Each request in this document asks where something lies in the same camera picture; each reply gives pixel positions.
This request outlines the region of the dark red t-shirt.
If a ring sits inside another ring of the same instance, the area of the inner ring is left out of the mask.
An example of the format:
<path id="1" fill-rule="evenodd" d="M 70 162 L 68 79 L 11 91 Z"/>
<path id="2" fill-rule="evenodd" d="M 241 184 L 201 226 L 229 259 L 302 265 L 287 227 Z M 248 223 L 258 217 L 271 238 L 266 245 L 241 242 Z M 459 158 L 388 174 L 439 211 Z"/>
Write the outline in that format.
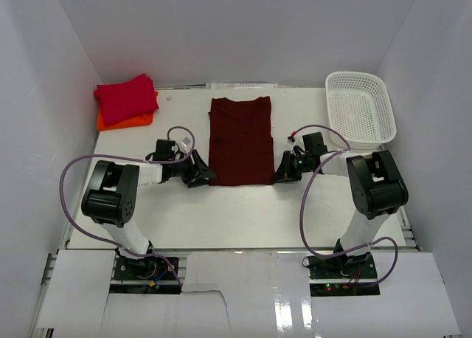
<path id="1" fill-rule="evenodd" d="M 212 186 L 272 185 L 274 141 L 271 99 L 214 98 L 209 110 Z"/>

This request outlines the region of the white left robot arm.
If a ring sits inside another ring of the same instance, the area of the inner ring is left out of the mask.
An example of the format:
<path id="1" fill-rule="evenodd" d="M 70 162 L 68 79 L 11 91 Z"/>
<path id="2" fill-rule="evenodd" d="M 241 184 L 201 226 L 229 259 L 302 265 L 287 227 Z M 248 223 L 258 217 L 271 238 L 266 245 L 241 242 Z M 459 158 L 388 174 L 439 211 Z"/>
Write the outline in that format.
<path id="1" fill-rule="evenodd" d="M 163 184 L 171 178 L 180 178 L 188 188 L 194 188 L 208 185 L 216 176 L 188 139 L 158 139 L 155 151 L 143 163 L 97 161 L 81 210 L 108 232 L 122 255 L 138 258 L 152 252 L 151 242 L 132 219 L 138 188 Z"/>

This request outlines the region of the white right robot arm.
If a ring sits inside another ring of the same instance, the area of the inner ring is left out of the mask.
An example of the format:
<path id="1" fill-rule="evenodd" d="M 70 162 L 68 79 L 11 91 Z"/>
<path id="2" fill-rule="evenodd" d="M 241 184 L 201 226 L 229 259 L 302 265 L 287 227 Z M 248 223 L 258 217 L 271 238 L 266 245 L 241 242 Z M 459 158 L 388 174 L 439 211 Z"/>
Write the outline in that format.
<path id="1" fill-rule="evenodd" d="M 304 173 L 345 176 L 355 205 L 350 224 L 337 240 L 333 254 L 315 254 L 311 250 L 302 265 L 310 270 L 312 279 L 328 275 L 359 278 L 374 267 L 371 248 L 377 243 L 379 229 L 409 200 L 405 182 L 387 150 L 365 155 L 329 152 L 320 132 L 306 134 L 302 140 L 302 147 L 295 145 L 283 153 L 271 181 L 298 182 Z"/>

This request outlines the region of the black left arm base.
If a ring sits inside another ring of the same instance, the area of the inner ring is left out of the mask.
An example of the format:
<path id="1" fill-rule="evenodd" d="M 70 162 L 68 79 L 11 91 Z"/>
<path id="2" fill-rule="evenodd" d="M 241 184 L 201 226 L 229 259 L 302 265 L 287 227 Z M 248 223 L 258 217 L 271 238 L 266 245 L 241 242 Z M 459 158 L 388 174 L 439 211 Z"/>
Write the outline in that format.
<path id="1" fill-rule="evenodd" d="M 130 259 L 116 255 L 112 270 L 112 294 L 180 294 L 181 285 L 173 272 L 181 275 L 182 261 L 175 256 Z"/>

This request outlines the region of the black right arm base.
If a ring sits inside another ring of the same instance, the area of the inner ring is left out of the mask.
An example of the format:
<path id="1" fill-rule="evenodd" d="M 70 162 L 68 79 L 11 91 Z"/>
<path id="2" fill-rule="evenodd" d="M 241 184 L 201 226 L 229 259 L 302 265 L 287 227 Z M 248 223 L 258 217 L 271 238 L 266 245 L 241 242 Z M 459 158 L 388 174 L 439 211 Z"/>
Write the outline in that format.
<path id="1" fill-rule="evenodd" d="M 378 296 L 378 273 L 373 257 L 341 267 L 329 260 L 307 256 L 302 266 L 309 271 L 311 297 Z"/>

